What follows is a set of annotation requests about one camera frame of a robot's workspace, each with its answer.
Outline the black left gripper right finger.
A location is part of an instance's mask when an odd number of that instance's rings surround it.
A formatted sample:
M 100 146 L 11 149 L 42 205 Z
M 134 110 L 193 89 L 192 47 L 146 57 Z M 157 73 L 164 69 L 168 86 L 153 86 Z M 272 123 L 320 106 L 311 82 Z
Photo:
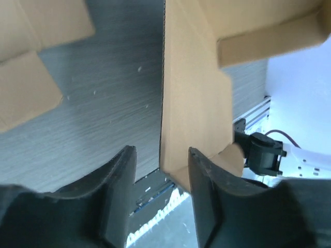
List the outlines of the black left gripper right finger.
M 330 181 L 286 179 L 273 188 L 236 177 L 188 151 L 199 247 L 330 247 Z

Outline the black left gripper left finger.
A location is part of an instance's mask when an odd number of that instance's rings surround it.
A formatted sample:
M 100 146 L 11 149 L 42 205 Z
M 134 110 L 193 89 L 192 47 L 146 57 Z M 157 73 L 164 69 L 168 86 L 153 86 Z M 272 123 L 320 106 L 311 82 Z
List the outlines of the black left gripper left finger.
M 1 247 L 125 247 L 137 150 L 55 192 L 1 186 Z

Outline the brown cardboard box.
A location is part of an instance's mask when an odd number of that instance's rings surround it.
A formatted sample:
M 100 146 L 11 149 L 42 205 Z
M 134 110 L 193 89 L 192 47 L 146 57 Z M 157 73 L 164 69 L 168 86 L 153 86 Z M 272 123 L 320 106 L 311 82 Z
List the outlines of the brown cardboard box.
M 166 1 L 160 168 L 191 191 L 194 147 L 236 177 L 232 81 L 222 68 L 324 43 L 330 1 Z

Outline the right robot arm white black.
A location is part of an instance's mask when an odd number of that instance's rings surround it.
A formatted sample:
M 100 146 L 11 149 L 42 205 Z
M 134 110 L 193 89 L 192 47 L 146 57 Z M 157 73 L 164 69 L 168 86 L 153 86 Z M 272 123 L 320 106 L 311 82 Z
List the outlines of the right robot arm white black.
M 244 153 L 242 177 L 269 187 L 286 178 L 330 180 L 330 155 L 304 150 L 286 133 L 289 141 L 272 139 L 266 134 L 246 134 L 246 120 L 234 123 L 234 141 Z

